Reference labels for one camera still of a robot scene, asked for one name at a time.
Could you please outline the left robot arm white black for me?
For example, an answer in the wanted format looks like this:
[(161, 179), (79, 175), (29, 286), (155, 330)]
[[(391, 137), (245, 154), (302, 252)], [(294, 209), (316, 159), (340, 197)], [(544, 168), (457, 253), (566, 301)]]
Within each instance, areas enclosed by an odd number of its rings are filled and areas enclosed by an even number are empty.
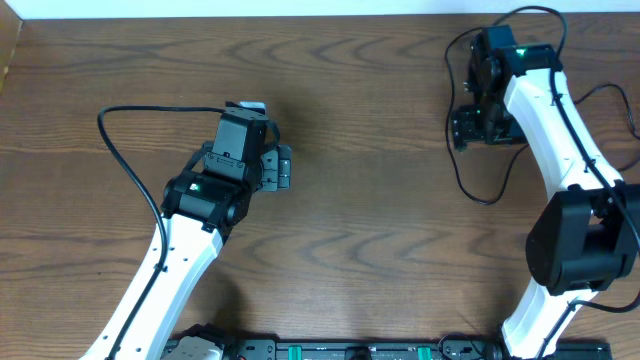
[(287, 189), (292, 149), (260, 102), (228, 102), (216, 136), (169, 180), (156, 203), (110, 138), (103, 139), (156, 220), (149, 249), (87, 359), (158, 359), (195, 285), (257, 192)]

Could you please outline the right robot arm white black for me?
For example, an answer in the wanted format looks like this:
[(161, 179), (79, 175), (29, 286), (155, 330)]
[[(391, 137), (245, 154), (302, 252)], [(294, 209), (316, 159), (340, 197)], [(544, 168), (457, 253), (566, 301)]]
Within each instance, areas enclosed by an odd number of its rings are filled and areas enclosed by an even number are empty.
[(490, 359), (559, 357), (557, 342), (583, 307), (627, 276), (639, 253), (639, 188), (598, 149), (568, 87), (556, 47), (518, 44), (506, 25), (473, 30), (465, 89), (451, 106), (447, 144), (530, 149), (548, 202), (529, 232), (526, 291), (501, 325)]

